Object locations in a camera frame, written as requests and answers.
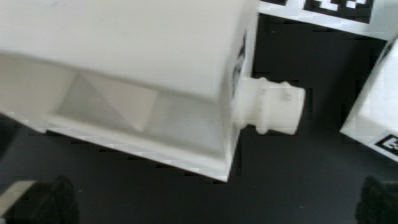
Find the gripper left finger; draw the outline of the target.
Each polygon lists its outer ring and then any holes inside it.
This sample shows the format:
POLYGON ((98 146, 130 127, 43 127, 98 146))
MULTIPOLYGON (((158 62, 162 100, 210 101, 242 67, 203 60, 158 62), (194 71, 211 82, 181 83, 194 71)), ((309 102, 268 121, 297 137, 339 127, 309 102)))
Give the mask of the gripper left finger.
POLYGON ((71 180, 20 180, 0 194, 0 224, 80 224, 71 180))

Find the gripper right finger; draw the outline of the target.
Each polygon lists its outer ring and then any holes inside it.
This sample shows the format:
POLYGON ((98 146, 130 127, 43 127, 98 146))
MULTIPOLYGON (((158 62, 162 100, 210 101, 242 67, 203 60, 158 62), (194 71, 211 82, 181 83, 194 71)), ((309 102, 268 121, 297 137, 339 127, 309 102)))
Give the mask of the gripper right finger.
POLYGON ((357 224, 398 224, 398 181, 366 177, 355 220, 357 224))

